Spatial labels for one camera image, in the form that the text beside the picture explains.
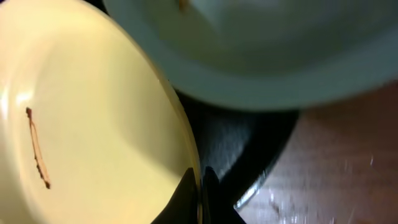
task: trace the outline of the plate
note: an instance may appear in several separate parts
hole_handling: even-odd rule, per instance
[[[104,0],[171,84],[212,105],[281,110],[396,77],[392,0]]]
[[[199,186],[175,92],[89,4],[0,4],[0,74],[3,223],[150,223],[188,167]]]

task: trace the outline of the brown stain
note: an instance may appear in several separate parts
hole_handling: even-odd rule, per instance
[[[189,3],[188,0],[178,0],[178,6],[181,12],[185,12],[185,10],[188,7],[188,3]]]
[[[32,119],[32,109],[27,107],[26,114],[29,119],[29,129],[30,129],[30,136],[32,138],[33,151],[36,160],[36,168],[39,171],[40,178],[44,181],[45,187],[47,189],[50,189],[51,188],[50,177],[43,161],[42,152],[40,151],[36,125]]]

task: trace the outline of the black stovetop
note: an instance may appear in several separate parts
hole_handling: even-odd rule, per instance
[[[101,0],[86,1],[106,13]],[[201,173],[211,166],[230,204],[241,205],[244,193],[261,186],[272,169],[299,111],[246,113],[210,106],[178,91],[177,95],[197,143]]]

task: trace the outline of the yellow plate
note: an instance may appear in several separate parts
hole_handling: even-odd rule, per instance
[[[173,89],[84,2],[0,4],[0,88],[0,223],[150,223],[188,167],[199,184]]]

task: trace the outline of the wooden surface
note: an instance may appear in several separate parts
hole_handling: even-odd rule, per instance
[[[248,224],[398,223],[398,84],[303,113]]]

